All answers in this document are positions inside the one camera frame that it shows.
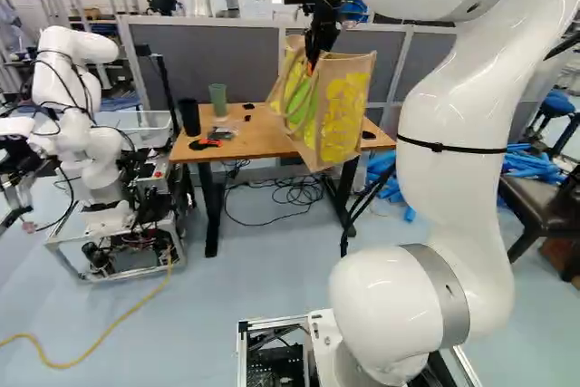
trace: black strap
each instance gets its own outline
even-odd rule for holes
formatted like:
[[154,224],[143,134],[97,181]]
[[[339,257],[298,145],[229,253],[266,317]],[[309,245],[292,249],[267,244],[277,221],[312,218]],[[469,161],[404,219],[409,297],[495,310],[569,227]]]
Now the black strap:
[[456,153],[469,153],[469,154],[503,154],[508,151],[505,149],[474,149],[471,147],[455,147],[453,145],[445,145],[440,142],[426,142],[424,140],[412,140],[400,134],[397,134],[397,139],[404,142],[409,142],[413,145],[418,145],[419,147],[425,147],[430,149],[435,153],[442,153],[443,151],[453,151]]

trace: black table frame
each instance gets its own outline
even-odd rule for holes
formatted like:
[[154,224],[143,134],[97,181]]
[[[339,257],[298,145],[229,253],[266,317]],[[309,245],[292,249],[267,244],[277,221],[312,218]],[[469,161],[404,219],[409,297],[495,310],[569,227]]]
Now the black table frame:
[[[353,187],[354,174],[358,166],[359,158],[348,160],[343,164],[343,170],[338,182],[323,175],[322,182],[326,190],[327,197],[333,203],[334,211],[343,228],[348,224],[348,212],[346,203],[351,195]],[[216,183],[211,172],[210,162],[198,162],[199,181],[201,190],[206,203],[208,214],[208,230],[206,233],[206,257],[215,257],[218,255],[219,245],[219,227],[221,224],[221,212],[224,205],[225,186],[223,183]],[[351,226],[347,232],[349,237],[356,236],[356,229]]]

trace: red tool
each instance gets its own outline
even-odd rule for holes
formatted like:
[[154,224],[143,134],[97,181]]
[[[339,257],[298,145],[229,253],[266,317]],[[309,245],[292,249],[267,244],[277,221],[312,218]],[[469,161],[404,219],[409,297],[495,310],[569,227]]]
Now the red tool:
[[205,150],[208,147],[221,147],[221,140],[208,140],[207,138],[203,140],[194,140],[189,144],[192,150]]

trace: yellow bag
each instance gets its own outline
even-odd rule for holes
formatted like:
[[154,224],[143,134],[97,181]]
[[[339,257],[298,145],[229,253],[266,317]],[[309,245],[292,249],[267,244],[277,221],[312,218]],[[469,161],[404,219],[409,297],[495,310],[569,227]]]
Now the yellow bag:
[[305,41],[286,37],[285,63],[266,104],[312,172],[361,153],[361,133],[376,52],[322,52],[308,74]]

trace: floor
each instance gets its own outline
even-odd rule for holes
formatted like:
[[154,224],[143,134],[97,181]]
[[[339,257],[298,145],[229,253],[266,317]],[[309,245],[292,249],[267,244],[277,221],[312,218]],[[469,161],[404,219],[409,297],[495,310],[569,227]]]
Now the floor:
[[[34,198],[50,201],[37,205],[38,222],[57,217],[67,204],[48,179],[34,186]],[[240,219],[286,213],[274,207],[267,189],[237,189],[230,200]],[[396,206],[375,204],[361,217],[352,250],[424,240],[426,224],[420,219],[408,224],[401,214]],[[499,217],[510,245],[521,226],[506,210]],[[29,343],[12,343],[0,350],[0,385],[234,386],[237,320],[304,314],[328,305],[326,283],[339,257],[340,230],[327,201],[314,205],[308,215],[269,227],[241,227],[224,218],[214,259],[203,257],[204,222],[199,208],[191,218],[187,268],[176,271],[166,290],[88,360],[55,371],[40,364]],[[161,280],[77,285],[42,247],[43,241],[42,234],[29,236],[15,225],[0,242],[0,337],[33,332],[59,362],[84,352]],[[514,274],[517,304],[509,325],[465,346],[481,381],[487,386],[577,385],[580,293],[560,282],[536,250],[517,262]]]

